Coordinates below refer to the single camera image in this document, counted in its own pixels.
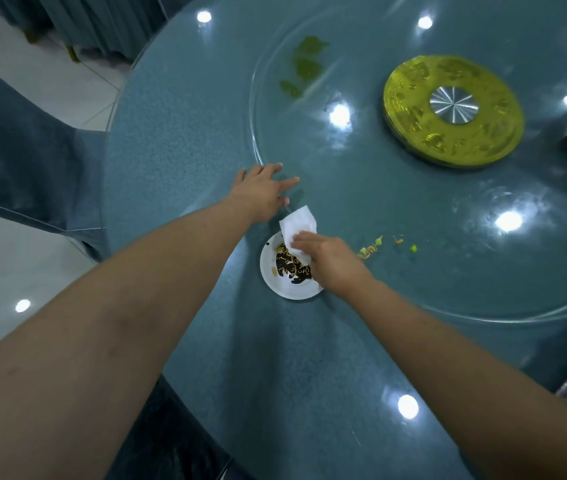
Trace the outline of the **white paper tissue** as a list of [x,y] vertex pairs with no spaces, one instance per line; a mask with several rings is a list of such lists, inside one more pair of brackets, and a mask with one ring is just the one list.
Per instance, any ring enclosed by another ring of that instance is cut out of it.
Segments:
[[317,233],[317,222],[307,205],[297,209],[279,222],[284,245],[291,256],[304,266],[311,263],[311,257],[292,247],[294,236],[300,232]]

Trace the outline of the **person's left forearm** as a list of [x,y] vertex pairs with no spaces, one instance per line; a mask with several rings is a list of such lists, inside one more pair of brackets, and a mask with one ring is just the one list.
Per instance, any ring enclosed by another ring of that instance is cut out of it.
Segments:
[[262,211],[229,196],[161,226],[0,340],[0,480],[104,480]]

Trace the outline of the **golden turntable base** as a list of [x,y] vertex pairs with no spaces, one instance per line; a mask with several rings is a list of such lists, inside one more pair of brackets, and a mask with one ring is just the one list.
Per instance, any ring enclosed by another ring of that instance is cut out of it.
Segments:
[[400,64],[384,85],[383,107],[408,150],[449,168],[477,169],[504,159],[525,128],[508,85],[456,55],[419,55]]

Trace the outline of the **dark food leftovers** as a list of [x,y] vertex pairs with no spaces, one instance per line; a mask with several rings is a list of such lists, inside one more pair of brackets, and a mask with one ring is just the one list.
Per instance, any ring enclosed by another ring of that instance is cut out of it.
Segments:
[[273,276],[288,278],[293,285],[313,281],[310,265],[302,264],[289,252],[284,242],[274,249],[274,265],[271,267],[271,272]]

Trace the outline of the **blue covered chair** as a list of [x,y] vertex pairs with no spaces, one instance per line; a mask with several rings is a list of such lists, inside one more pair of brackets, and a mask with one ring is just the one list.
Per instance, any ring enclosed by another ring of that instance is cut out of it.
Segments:
[[102,218],[107,133],[65,124],[0,78],[0,218],[111,254]]
[[33,44],[54,31],[71,60],[87,50],[134,61],[192,0],[0,0],[0,16]]

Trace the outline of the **round glass turntable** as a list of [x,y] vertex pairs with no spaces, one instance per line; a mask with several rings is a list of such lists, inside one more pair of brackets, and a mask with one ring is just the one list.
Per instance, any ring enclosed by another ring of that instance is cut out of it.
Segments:
[[[263,44],[249,122],[255,153],[301,177],[294,207],[392,288],[468,319],[567,317],[567,0],[255,0]],[[295,74],[306,36],[330,46],[319,78]],[[525,128],[501,161],[437,166],[398,140],[383,87],[419,55],[456,55],[501,78]],[[282,92],[280,80],[303,91]],[[396,245],[394,235],[403,235]],[[417,245],[418,251],[409,249]]]

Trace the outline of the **person's right forearm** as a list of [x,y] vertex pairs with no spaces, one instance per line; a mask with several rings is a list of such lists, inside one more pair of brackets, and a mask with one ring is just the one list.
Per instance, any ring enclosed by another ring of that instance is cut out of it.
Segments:
[[486,479],[567,480],[567,402],[373,278],[334,291]]

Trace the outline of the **yellow green food scraps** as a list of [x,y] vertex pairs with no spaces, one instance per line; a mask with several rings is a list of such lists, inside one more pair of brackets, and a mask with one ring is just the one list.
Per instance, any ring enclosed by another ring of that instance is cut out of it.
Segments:
[[369,246],[362,247],[358,252],[358,258],[368,259],[371,255],[378,252],[379,247],[383,244],[383,236],[379,236],[375,239],[375,242]]

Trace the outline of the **small white plate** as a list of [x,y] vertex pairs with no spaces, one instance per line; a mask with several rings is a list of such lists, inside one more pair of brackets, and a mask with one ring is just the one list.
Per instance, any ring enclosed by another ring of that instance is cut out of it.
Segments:
[[302,301],[313,298],[323,291],[319,283],[313,279],[311,282],[303,282],[293,285],[288,278],[273,276],[271,267],[274,265],[274,249],[284,242],[281,232],[277,232],[264,244],[259,258],[260,271],[264,282],[277,295],[282,298]]

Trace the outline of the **person's left hand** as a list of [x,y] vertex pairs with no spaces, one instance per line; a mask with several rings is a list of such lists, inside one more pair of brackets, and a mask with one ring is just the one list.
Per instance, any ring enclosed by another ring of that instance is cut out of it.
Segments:
[[263,177],[263,165],[255,165],[247,170],[246,177],[240,184],[233,184],[225,201],[241,209],[252,223],[264,223],[270,220],[280,209],[277,209],[277,198],[300,181],[299,177],[284,180]]

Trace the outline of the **person's right hand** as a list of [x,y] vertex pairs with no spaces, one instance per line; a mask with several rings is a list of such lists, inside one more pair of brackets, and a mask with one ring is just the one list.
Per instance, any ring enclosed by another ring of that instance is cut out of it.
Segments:
[[361,259],[340,238],[322,236],[322,244],[311,257],[311,274],[319,284],[344,300],[374,281]]

